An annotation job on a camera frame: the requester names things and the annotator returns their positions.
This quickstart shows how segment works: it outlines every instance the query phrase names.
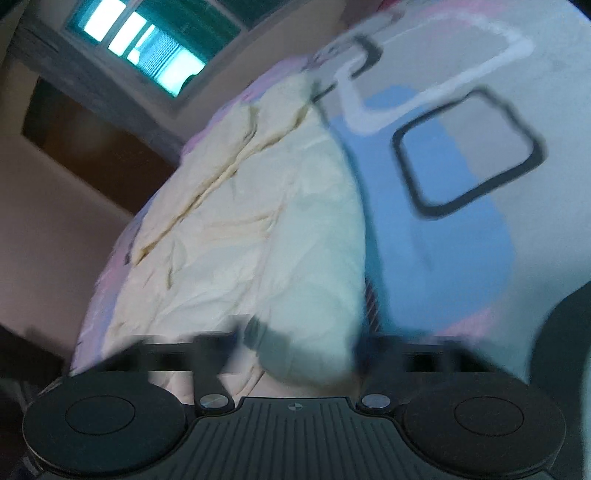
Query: bed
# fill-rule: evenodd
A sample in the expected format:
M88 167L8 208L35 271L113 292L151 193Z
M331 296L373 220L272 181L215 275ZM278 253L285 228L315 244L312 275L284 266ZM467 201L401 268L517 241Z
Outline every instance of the bed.
M579 321L553 320L558 334L548 334L548 319L591 280L591 97L580 81L590 41L589 21L566 0L402 2L315 55L280 63L208 127L290 74L314 77L313 102L361 193L364 321L410 338L462 338L515 376L554 388L574 455L558 459L559 479L581 478L589 448L588 401L578 407L579 394L589 398L588 310ZM101 357L149 208L97 281L74 371Z

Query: black square outline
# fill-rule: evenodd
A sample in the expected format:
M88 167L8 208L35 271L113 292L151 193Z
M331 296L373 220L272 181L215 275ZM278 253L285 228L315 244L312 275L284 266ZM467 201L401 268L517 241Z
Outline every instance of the black square outline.
M531 154L523 163L520 163L515 167L509 168L508 170L505 170L483 181L476 187L468 190L466 193L463 193L459 197L447 203L428 203L424 199L424 196L418 187L418 183L413 175L412 166L408 159L408 154L402 146L404 135L408 133L411 128L414 128L417 125L434 118L440 113L460 105L465 100L468 100L470 97L476 95L483 97L494 107L499 108L509 119L509 124L511 124L514 129L517 130L522 136L528 138L531 141ZM518 179L526 173L531 172L533 169L542 165L546 159L544 141L537 137L537 135L532 132L525 122L519 118L517 111L512 105L501 100L486 86L475 87L463 97L451 102L444 103L443 105L440 105L401 126L394 132L392 136L392 148L394 150L394 157L398 161L398 166L400 167L402 177L404 178L404 182L407 186L408 193L413 205L419 211L419 213L428 218L443 218L447 215L451 215L469 203L472 203L474 200L477 200L478 198L489 194L493 190Z

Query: black fabric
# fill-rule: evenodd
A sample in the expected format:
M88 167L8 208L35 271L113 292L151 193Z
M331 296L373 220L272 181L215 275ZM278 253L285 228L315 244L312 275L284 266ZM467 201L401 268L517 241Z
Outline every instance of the black fabric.
M61 375L63 360L0 326L0 377L45 387Z
M556 402L566 420L566 440L552 469L557 480L583 478L582 389L590 349L591 282L552 311L530 360L530 383Z

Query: wrinkled fabric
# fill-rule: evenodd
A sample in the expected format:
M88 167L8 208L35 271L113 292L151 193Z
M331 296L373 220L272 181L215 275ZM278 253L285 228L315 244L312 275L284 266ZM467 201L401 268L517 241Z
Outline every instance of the wrinkled fabric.
M365 223L345 156L310 96L300 74L256 104L235 106L218 124L224 145L215 148L221 130L210 132L158 192L105 354L133 335L173 341L245 314L264 328L254 351L238 353L239 371L224 376L232 395L246 394L264 372L302 386L350 379ZM173 392L182 383L166 379Z

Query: window frame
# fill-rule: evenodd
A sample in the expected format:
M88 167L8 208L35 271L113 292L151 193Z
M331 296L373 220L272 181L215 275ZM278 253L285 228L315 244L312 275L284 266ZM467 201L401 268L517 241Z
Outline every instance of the window frame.
M85 35L81 35L78 31L69 27L75 17L79 15L80 8L86 1L76 0L73 9L62 24L61 31L65 38L89 60L94 61L99 67L112 73L115 76L115 81L121 88L128 91L131 96L136 97L139 93L146 100L149 99L149 103L155 104L165 110L166 113L177 115L187 104L188 99L201 91L240 51L272 28L278 21L281 21L310 0L289 0L266 16L252 29L249 29L219 1L205 0L236 25L240 29L240 33L221 52L207 62L203 70L176 97L170 95L161 85L143 74L131 62L118 57L109 50L109 45L117 32L144 0L128 0L125 9L100 42L89 41Z

